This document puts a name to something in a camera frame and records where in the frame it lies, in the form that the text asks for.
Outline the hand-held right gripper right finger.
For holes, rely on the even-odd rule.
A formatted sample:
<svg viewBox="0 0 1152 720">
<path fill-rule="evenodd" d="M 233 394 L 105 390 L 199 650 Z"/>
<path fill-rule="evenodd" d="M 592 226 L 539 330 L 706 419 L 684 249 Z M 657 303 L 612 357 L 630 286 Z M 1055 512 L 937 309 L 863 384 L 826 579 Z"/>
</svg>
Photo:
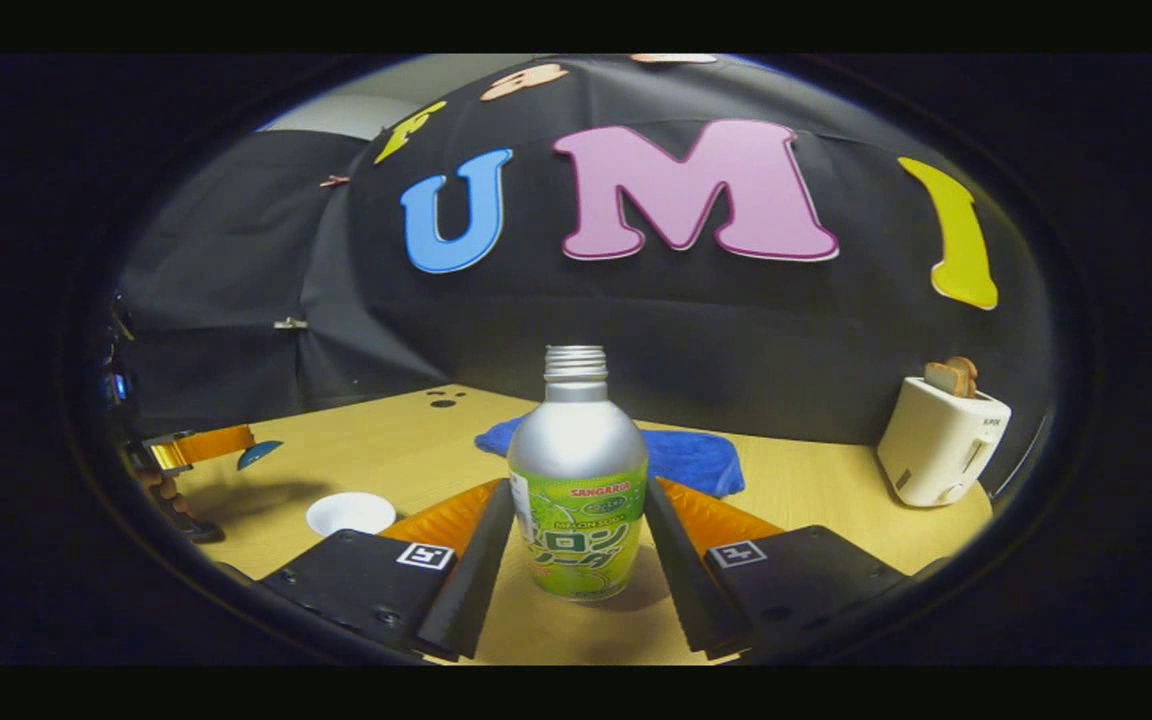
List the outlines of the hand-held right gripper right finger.
<svg viewBox="0 0 1152 720">
<path fill-rule="evenodd" d="M 646 484 L 646 520 L 690 650 L 819 655 L 914 579 L 833 530 L 783 530 L 666 479 Z"/>
</svg>

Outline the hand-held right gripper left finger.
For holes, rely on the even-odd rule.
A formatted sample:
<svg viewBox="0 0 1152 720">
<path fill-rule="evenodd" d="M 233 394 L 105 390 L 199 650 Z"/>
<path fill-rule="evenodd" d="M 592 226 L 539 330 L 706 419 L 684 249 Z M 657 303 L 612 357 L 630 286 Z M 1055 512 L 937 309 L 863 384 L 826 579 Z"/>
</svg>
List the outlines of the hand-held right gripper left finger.
<svg viewBox="0 0 1152 720">
<path fill-rule="evenodd" d="M 340 529 L 262 588 L 381 647 L 472 659 L 513 521 L 508 482 L 488 480 L 378 535 Z"/>
</svg>

